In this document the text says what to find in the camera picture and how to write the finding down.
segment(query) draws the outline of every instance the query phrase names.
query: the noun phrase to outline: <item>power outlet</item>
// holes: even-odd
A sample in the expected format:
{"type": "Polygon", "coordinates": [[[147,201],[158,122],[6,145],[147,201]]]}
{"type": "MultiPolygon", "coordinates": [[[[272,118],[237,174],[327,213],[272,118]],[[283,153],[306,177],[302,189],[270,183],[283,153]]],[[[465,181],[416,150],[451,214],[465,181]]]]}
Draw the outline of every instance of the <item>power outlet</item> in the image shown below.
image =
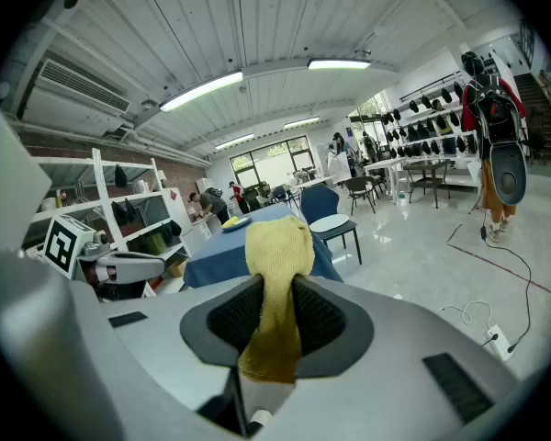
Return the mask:
{"type": "Polygon", "coordinates": [[[504,332],[500,329],[498,325],[493,325],[487,332],[486,335],[488,338],[491,338],[495,334],[498,335],[498,338],[496,340],[492,340],[490,343],[496,350],[496,354],[502,361],[507,361],[514,352],[511,353],[508,352],[508,348],[510,347],[510,343],[508,342],[506,336],[504,335],[504,332]]]}

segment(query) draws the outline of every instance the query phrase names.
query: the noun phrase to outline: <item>yellow cloth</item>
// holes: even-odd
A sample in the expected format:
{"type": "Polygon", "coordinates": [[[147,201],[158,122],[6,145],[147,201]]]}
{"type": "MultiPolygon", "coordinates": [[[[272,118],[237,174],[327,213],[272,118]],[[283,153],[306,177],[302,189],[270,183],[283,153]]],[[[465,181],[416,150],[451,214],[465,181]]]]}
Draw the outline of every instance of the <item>yellow cloth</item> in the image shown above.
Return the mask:
{"type": "Polygon", "coordinates": [[[256,222],[247,229],[245,257],[250,273],[264,277],[264,304],[239,370],[249,379],[293,384],[302,349],[291,284],[312,269],[309,226],[294,216],[256,222]]]}

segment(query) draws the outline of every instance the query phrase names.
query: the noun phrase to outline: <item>air vent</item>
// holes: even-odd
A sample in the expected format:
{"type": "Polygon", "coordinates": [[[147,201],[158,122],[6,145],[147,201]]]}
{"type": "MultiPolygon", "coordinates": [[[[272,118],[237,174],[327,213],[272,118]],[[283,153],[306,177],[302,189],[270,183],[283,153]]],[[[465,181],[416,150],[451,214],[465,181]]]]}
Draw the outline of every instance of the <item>air vent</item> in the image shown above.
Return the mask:
{"type": "Polygon", "coordinates": [[[48,59],[43,64],[39,78],[63,86],[122,113],[126,113],[129,109],[130,102],[126,99],[52,59],[48,59]]]}

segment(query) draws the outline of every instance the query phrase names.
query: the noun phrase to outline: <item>blue tablecloth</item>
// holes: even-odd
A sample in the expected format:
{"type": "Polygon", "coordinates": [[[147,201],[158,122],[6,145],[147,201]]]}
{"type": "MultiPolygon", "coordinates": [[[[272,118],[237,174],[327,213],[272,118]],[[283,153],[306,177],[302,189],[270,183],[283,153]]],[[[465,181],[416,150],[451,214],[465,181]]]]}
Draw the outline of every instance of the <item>blue tablecloth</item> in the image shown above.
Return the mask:
{"type": "MultiPolygon", "coordinates": [[[[273,221],[285,216],[294,215],[292,210],[275,204],[251,213],[253,222],[273,221]]],[[[184,274],[184,282],[191,288],[201,288],[216,284],[234,277],[249,274],[245,261],[245,238],[247,227],[233,232],[217,232],[206,242],[197,254],[192,256],[184,274]]],[[[314,233],[314,265],[310,274],[343,282],[331,263],[331,251],[314,233]]]]}

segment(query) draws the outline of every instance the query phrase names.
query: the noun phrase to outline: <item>brick wall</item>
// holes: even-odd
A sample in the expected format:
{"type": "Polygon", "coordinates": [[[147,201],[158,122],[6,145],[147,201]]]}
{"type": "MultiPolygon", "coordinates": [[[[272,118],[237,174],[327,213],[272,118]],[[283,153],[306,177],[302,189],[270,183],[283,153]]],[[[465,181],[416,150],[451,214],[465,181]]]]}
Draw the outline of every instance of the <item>brick wall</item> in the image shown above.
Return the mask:
{"type": "MultiPolygon", "coordinates": [[[[204,177],[204,170],[202,168],[172,162],[171,160],[155,157],[154,155],[148,156],[143,153],[106,147],[91,142],[68,141],[60,137],[51,137],[31,132],[19,132],[18,135],[20,141],[27,148],[27,151],[36,157],[92,158],[92,148],[96,147],[100,150],[102,160],[109,160],[111,162],[150,164],[151,158],[154,158],[157,169],[163,170],[167,177],[165,185],[167,187],[177,187],[180,190],[180,194],[186,206],[188,206],[187,200],[189,194],[192,191],[197,191],[196,180],[204,177]]],[[[109,188],[110,196],[122,196],[131,193],[131,191],[123,191],[119,192],[120,194],[114,194],[110,191],[111,189],[112,187],[109,188]]]]}

